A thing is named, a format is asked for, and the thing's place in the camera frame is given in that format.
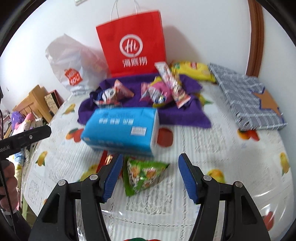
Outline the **left hand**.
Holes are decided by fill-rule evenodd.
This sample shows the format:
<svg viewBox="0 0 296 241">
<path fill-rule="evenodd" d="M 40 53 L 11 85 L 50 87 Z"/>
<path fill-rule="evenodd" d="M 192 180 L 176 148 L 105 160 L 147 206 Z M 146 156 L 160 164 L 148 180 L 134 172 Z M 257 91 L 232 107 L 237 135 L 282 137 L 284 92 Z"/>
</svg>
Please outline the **left hand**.
<svg viewBox="0 0 296 241">
<path fill-rule="evenodd" d="M 11 209 L 15 210 L 18 205 L 18 191 L 16 189 L 18 185 L 18 181 L 15 178 L 15 166 L 12 162 L 8 160 L 2 161 L 1 165 L 2 165 L 4 176 L 6 179 L 6 186 L 7 186 L 10 202 L 11 202 Z M 9 204 L 5 197 L 5 190 L 3 186 L 1 186 L 0 192 L 1 192 L 1 207 L 5 211 L 9 211 Z"/>
</svg>

